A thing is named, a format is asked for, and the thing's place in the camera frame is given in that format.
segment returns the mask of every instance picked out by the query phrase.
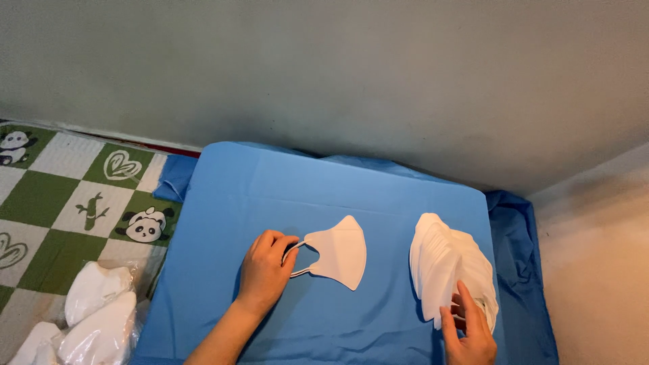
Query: blue cloth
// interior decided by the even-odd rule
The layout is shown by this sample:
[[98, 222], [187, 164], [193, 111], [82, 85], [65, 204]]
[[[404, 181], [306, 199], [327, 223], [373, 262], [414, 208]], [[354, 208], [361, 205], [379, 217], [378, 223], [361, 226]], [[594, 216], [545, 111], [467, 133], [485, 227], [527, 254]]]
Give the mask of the blue cloth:
[[486, 196], [509, 363], [559, 364], [532, 204], [505, 191]]
[[158, 187], [153, 190], [153, 197], [182, 203], [198, 161], [195, 157], [168, 155], [158, 178]]
[[[350, 214], [367, 245], [358, 289], [313, 275], [291, 279], [239, 363], [442, 364], [441, 331], [423, 321], [412, 287], [410, 244], [420, 215], [435, 212], [473, 235], [493, 265], [485, 197], [392, 164], [384, 170], [377, 160], [351, 158], [357, 163], [350, 165], [346, 158], [232, 142], [206, 147], [131, 363], [180, 364], [189, 355], [235, 298], [241, 260], [264, 229], [303, 237]], [[315, 260], [317, 253], [301, 249], [296, 270]], [[506, 364], [500, 314], [494, 338], [496, 363]]]

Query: hand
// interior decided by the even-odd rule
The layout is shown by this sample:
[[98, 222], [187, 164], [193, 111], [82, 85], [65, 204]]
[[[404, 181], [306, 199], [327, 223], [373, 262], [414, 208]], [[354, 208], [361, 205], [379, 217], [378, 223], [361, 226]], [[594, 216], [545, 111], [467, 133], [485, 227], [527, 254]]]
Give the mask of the hand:
[[265, 231], [246, 252], [241, 265], [239, 294], [233, 304], [264, 317], [282, 295], [299, 249], [292, 250], [282, 265], [286, 246], [298, 242], [296, 236]]
[[[458, 291], [459, 294], [453, 294], [453, 302], [458, 305], [450, 310], [439, 307], [447, 365], [493, 365], [496, 342], [489, 331], [487, 318], [462, 281], [458, 281]], [[453, 314], [466, 321], [453, 318]], [[458, 339], [457, 329], [461, 329], [466, 337]]]

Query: play mat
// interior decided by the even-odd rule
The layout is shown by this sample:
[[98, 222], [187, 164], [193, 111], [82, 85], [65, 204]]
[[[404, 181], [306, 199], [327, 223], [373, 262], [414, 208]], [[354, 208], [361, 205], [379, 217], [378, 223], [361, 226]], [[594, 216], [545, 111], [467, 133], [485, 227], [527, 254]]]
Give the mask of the play mat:
[[138, 292], [151, 294], [181, 208], [151, 195], [166, 159], [134, 145], [0, 123], [0, 364], [39, 321], [66, 325], [66, 294], [87, 261], [136, 260]]

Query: panda print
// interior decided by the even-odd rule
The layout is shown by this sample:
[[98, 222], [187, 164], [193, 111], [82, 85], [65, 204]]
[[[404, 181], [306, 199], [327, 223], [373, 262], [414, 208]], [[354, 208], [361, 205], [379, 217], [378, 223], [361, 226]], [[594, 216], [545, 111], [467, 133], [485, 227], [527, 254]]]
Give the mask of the panda print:
[[115, 233], [128, 236], [131, 240], [142, 243], [149, 243], [155, 240], [168, 240], [169, 236], [164, 234], [167, 227], [167, 217], [173, 217], [172, 208], [163, 211], [150, 207], [143, 212], [126, 212], [122, 221], [129, 221], [127, 228], [115, 228]]
[[38, 141], [38, 138], [29, 138], [30, 135], [31, 132], [14, 131], [0, 136], [0, 165], [27, 161], [27, 148]]

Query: white wall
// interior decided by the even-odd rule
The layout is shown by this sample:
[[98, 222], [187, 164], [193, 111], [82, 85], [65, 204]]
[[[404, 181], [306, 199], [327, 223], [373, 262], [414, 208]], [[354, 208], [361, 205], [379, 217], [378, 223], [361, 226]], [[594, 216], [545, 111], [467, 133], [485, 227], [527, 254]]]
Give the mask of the white wall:
[[528, 197], [562, 364], [649, 364], [649, 144]]
[[649, 140], [649, 2], [0, 1], [0, 117], [527, 194]]

